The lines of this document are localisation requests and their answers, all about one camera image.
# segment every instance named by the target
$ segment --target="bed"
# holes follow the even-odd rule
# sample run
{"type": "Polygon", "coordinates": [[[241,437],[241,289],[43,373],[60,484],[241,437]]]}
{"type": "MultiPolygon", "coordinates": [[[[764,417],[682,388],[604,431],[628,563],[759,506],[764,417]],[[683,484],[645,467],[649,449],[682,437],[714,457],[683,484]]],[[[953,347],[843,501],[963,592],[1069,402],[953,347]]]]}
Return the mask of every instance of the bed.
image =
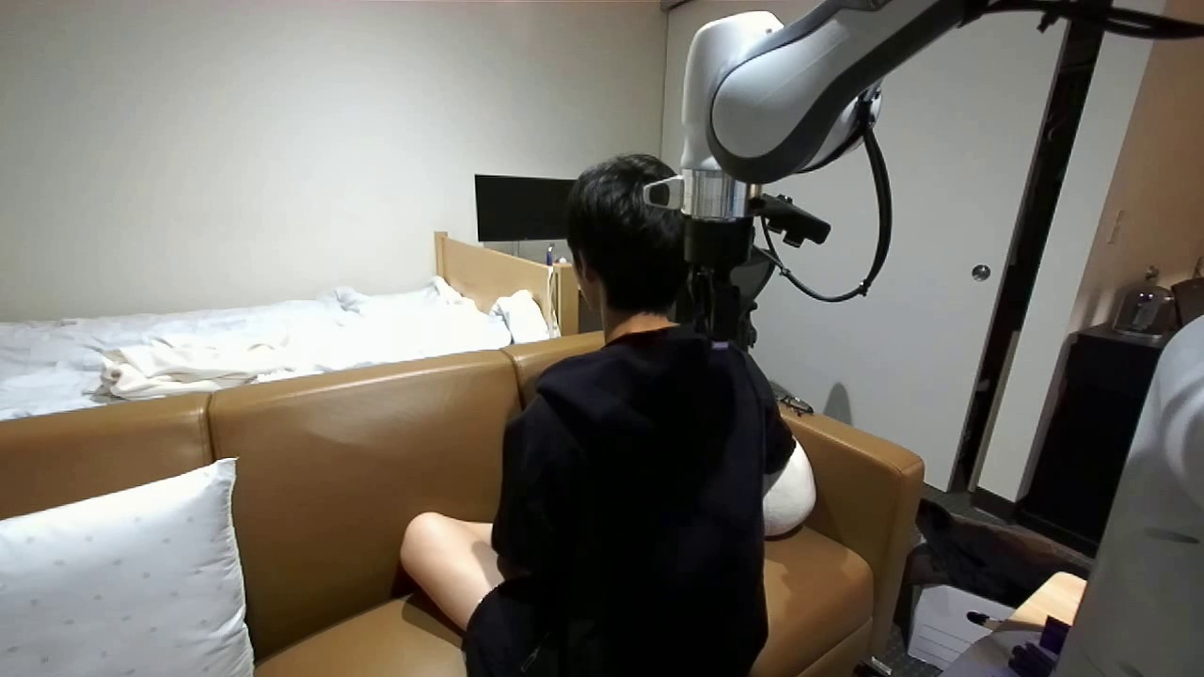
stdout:
{"type": "Polygon", "coordinates": [[[431,234],[431,274],[415,289],[0,322],[0,422],[499,348],[575,331],[579,289],[564,258],[532,264],[438,230],[431,234]]]}

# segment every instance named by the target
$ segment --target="white sleeve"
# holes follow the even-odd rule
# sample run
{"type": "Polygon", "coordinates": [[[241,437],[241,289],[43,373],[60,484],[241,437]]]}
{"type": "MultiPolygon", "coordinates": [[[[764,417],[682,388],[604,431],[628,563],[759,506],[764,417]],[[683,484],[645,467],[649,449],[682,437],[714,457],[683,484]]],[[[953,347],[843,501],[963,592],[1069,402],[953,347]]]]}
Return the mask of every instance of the white sleeve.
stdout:
{"type": "Polygon", "coordinates": [[[786,467],[774,477],[764,477],[764,496],[759,496],[759,535],[764,536],[781,536],[803,523],[815,506],[815,477],[811,464],[803,457],[803,449],[792,442],[786,467]]]}

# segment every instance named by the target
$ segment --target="black cable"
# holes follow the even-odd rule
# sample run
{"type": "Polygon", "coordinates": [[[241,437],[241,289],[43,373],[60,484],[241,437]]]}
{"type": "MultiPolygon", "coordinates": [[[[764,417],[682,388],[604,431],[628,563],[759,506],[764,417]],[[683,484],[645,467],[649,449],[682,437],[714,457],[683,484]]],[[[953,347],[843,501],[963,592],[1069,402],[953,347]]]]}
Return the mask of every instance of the black cable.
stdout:
{"type": "Polygon", "coordinates": [[[851,296],[865,296],[874,277],[880,274],[886,253],[891,253],[891,223],[896,223],[896,209],[891,209],[891,172],[886,172],[886,162],[876,145],[876,136],[874,136],[874,124],[865,124],[862,133],[862,143],[865,143],[865,157],[867,157],[867,172],[874,172],[874,190],[876,190],[876,247],[874,247],[874,264],[867,264],[867,274],[862,277],[862,284],[845,289],[845,292],[815,292],[810,289],[802,277],[792,277],[792,272],[781,264],[769,234],[767,234],[767,223],[759,223],[759,234],[764,234],[764,246],[767,246],[767,256],[774,258],[774,268],[781,272],[781,277],[802,289],[803,296],[811,302],[826,302],[826,306],[838,306],[838,302],[851,302],[851,296]]]}
{"type": "Polygon", "coordinates": [[[1175,14],[1147,14],[1132,7],[1107,7],[1103,14],[1079,0],[998,0],[986,7],[986,14],[999,10],[1042,10],[1050,26],[1053,17],[1069,17],[1079,26],[1098,26],[1107,34],[1123,34],[1123,37],[1143,37],[1143,41],[1183,41],[1183,37],[1204,37],[1198,24],[1183,24],[1175,14]]]}

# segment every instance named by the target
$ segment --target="black hair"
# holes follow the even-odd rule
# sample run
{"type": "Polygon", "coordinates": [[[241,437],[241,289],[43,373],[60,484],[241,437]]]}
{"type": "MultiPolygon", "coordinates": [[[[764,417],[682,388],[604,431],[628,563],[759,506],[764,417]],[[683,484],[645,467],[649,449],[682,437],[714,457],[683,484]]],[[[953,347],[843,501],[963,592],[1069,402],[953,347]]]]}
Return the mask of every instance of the black hair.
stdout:
{"type": "Polygon", "coordinates": [[[642,183],[672,170],[649,153],[621,153],[586,170],[569,190],[569,247],[586,264],[616,313],[667,313],[683,282],[683,217],[645,202],[642,183]]]}

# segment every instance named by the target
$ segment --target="sofa armrest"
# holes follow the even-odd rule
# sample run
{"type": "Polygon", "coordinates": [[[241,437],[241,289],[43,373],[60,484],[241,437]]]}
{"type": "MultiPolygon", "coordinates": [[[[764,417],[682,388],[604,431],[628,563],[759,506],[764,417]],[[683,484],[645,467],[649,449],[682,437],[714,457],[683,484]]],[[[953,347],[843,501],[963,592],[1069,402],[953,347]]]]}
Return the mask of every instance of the sofa armrest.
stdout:
{"type": "Polygon", "coordinates": [[[891,632],[907,550],[919,536],[922,457],[836,417],[781,411],[815,474],[803,528],[851,544],[874,568],[874,652],[891,632]]]}

